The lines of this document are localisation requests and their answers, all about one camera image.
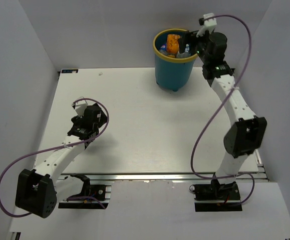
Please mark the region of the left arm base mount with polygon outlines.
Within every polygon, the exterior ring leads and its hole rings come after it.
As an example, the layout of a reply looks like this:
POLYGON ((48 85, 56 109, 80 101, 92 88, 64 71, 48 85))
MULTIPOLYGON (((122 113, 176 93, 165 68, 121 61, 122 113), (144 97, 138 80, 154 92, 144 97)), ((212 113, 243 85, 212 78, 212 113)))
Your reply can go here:
POLYGON ((56 183, 59 209, 105 210, 111 198, 112 186, 93 181, 83 174, 71 174, 56 183))

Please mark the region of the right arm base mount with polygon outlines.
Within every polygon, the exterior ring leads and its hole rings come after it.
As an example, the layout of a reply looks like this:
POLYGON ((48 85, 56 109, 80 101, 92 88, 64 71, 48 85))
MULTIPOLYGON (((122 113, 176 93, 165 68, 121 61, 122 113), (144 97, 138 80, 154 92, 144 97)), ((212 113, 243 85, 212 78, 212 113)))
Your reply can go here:
POLYGON ((209 184, 192 184, 189 191, 194 194, 195 211, 241 212, 242 203, 237 183, 220 184, 213 179, 209 184))

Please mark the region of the aluminium front rail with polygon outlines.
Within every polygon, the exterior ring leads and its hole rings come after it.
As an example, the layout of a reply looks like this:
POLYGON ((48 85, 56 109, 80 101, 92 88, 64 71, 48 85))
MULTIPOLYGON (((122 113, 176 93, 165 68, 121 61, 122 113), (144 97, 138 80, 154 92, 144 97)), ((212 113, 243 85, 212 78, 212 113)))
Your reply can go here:
MULTIPOLYGON (((268 181, 267 175, 263 173, 252 174, 256 182, 268 181)), ((196 180, 208 180, 199 178, 193 174, 94 174, 86 175, 93 181, 155 181, 155 180, 170 180, 170 181, 196 181, 196 180)), ((69 174, 63 174, 59 177, 59 180, 64 180, 65 177, 69 177, 69 174)), ((238 176, 237 180, 251 180, 251 177, 247 174, 238 176)))

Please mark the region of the small bottle blue cap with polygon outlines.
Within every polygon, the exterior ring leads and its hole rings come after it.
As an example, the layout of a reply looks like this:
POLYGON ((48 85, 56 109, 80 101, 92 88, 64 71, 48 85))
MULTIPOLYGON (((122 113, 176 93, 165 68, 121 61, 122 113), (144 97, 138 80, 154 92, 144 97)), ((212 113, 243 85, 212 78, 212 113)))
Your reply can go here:
POLYGON ((165 56, 168 55, 168 51, 167 51, 167 45, 166 44, 163 44, 160 49, 159 49, 159 52, 165 56))

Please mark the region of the orange juice bottle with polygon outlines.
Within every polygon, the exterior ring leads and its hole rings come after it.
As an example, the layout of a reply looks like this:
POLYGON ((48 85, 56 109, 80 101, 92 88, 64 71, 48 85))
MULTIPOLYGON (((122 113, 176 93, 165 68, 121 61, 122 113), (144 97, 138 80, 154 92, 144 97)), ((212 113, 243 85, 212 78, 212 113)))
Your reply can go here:
POLYGON ((169 34, 167 36, 166 50, 168 53, 176 55, 179 51, 179 42, 180 35, 178 34, 169 34))

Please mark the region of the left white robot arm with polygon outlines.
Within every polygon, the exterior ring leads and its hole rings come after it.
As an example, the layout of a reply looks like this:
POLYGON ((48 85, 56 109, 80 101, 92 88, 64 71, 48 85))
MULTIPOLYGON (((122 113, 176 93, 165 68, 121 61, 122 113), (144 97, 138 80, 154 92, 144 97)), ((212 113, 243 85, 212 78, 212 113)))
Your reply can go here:
POLYGON ((52 151, 32 170, 23 170, 18 177, 16 207, 41 218, 48 217, 63 201, 95 201, 90 179, 79 173, 63 180, 59 177, 67 166, 92 143, 108 124, 108 117, 98 103, 74 104, 76 116, 59 149, 52 151))

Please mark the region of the teal bin with yellow rim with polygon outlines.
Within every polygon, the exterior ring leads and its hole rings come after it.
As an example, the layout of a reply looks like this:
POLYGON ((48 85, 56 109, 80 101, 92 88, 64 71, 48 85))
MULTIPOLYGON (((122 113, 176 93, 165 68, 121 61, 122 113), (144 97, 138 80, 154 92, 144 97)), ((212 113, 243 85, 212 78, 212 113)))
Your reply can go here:
POLYGON ((167 42, 169 34, 182 36, 186 31, 182 28, 170 28, 159 32, 153 39, 156 83, 163 89, 176 92, 184 87, 189 80, 194 62, 198 58, 197 54, 187 58, 172 58, 159 51, 163 44, 167 42))

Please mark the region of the clear bottle white green label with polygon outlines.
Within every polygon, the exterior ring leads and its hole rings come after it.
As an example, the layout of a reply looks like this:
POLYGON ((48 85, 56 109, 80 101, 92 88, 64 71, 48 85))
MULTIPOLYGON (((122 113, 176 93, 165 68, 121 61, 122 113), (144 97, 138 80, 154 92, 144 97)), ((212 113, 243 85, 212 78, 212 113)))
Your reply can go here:
POLYGON ((184 48, 184 51, 181 52, 180 51, 181 49, 179 49, 178 53, 176 54, 176 58, 177 59, 184 59, 184 58, 189 58, 191 57, 191 52, 190 52, 190 44, 186 44, 185 45, 185 48, 184 48))

